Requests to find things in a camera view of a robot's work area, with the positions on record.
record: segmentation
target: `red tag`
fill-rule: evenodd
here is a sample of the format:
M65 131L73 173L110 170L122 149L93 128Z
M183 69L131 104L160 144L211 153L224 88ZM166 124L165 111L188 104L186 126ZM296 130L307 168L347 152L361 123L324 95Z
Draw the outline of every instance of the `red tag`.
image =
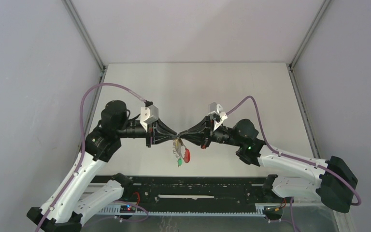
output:
M185 150L186 151L184 153L184 162L188 163L188 162L190 162L190 158L191 158L190 150L188 150L187 148Z

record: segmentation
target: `white panel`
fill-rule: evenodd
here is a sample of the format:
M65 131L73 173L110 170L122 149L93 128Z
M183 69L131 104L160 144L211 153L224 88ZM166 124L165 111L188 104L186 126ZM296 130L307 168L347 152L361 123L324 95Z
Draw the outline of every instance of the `white panel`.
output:
M270 143L312 157L283 63L111 64L105 82L125 85L153 101L159 108L161 120L176 132L199 123L208 114L208 105L214 101L230 110L245 96L253 95ZM92 129L111 100L126 102L133 116L143 106L124 90L103 87ZM233 127L240 119L249 118L259 128L254 113L253 103L247 101L224 124ZM209 148L202 150L187 141L185 145L190 149L191 161L177 167L172 141L147 148L144 139L122 139L122 147L101 173L167 176L266 176L269 173L265 168L240 161L235 155L235 146L211 143Z
M356 230L371 231L371 1L333 1L296 74L321 155L341 157L359 180Z
M105 63L289 63L323 0L73 2Z
M0 1L0 232L34 231L26 213L71 168L99 75L60 0Z

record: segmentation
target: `gray floor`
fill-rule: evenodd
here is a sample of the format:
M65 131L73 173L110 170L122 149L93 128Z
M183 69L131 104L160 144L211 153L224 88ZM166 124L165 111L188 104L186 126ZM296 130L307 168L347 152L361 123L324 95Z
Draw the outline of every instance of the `gray floor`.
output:
M294 207L295 223L301 232L337 232L333 212L326 207ZM93 222L103 216L94 216ZM284 211L290 219L289 208ZM271 223L259 217L150 217L140 223L120 223L114 219L101 221L83 232L293 232L288 223Z

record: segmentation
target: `white wall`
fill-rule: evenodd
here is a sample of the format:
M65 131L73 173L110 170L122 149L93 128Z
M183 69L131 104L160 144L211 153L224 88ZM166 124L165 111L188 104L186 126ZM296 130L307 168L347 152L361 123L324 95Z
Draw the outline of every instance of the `white wall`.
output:
M75 0L103 62L291 62L323 0Z
M26 212L70 168L80 98L99 76L60 0L0 0L0 232L35 228Z
M371 231L371 1L333 1L296 74L322 155L359 179L357 231Z

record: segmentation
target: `white tabletop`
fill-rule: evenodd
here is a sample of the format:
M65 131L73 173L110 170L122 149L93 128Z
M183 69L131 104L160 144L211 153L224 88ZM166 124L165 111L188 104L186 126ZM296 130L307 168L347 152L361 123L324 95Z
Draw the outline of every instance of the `white tabletop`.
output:
M268 141L280 149L313 157L298 103L284 63L155 63L110 64L104 82L124 85L159 108L160 119L181 132L199 123L208 114L208 105L221 104L226 111L245 96L252 95L259 107ZM100 120L107 102L122 100L131 115L140 113L142 102L124 90L103 87L91 130ZM250 119L257 130L254 105L247 100L224 125L233 127ZM122 147L98 174L160 176L266 176L282 174L247 165L235 155L235 146L211 143L209 148L185 141L190 163L177 167L172 141L145 146L144 139L122 139Z

